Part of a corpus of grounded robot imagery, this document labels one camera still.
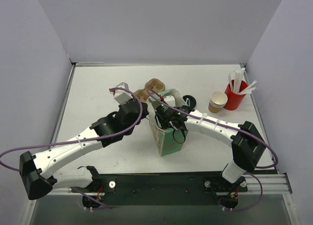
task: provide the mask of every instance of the white table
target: white table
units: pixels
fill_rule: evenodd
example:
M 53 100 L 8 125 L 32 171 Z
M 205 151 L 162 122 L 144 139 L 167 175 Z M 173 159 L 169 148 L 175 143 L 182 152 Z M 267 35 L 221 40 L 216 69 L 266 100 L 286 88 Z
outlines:
M 235 111 L 221 110 L 217 114 L 208 110 L 210 94 L 224 91 L 228 73 L 239 65 L 192 66 L 115 66 L 76 67 L 71 84 L 58 141 L 65 141 L 80 133 L 99 118 L 118 110 L 118 103 L 108 89 L 120 82 L 129 84 L 132 91 L 144 87 L 151 78 L 161 80 L 167 89 L 176 88 L 181 95 L 192 95 L 196 109 L 228 122 L 250 121 L 261 132 L 260 123 L 251 97 L 246 95 Z M 223 143 L 189 132 L 180 152 L 160 157 L 148 120 L 136 126 L 130 136 L 102 150 L 91 152 L 64 168 L 92 165 L 105 173 L 156 173 L 221 171 L 232 159 L 232 151 Z M 266 149 L 259 166 L 272 164 Z

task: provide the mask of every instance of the paper cup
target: paper cup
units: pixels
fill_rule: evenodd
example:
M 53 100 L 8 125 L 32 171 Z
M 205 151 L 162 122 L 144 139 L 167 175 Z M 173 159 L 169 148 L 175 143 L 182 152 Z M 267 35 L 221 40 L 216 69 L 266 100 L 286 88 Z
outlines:
M 227 103 L 227 95 L 224 92 L 216 91 L 211 94 L 209 110 L 211 113 L 218 113 Z

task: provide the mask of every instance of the screw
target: screw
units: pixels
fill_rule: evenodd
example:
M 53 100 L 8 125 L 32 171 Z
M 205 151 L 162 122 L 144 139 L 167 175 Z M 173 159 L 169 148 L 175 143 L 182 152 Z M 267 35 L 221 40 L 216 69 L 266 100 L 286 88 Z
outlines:
M 114 182 L 114 181 L 111 181 L 111 182 L 109 183 L 109 187 L 110 187 L 110 188 L 115 188 L 115 182 Z
M 211 182 L 210 181 L 205 181 L 204 182 L 204 186 L 209 188 L 211 186 Z

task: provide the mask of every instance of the gray wall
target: gray wall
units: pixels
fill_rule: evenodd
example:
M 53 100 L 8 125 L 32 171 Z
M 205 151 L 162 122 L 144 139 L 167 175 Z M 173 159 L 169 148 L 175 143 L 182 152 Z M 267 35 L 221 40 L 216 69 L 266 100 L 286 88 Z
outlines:
M 70 61 L 38 0 L 0 0 L 0 152 L 51 141 Z M 2 158 L 18 167 L 21 152 Z M 0 167 L 1 224 L 20 224 L 26 192 Z
M 247 64 L 301 224 L 313 224 L 313 0 L 283 0 Z
M 39 0 L 74 62 L 238 64 L 281 0 Z

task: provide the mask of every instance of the red utensil holder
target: red utensil holder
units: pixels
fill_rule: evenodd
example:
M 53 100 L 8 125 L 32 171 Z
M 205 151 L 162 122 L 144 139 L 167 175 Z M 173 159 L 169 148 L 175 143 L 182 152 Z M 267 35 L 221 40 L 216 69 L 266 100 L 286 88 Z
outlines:
M 248 84 L 245 81 L 241 81 L 239 92 L 241 92 L 247 87 L 248 87 Z M 226 87 L 225 94 L 228 97 L 228 101 L 226 105 L 224 106 L 224 108 L 230 111 L 236 110 L 239 107 L 241 101 L 245 97 L 245 94 L 235 94 L 234 92 L 232 92 L 229 84 Z

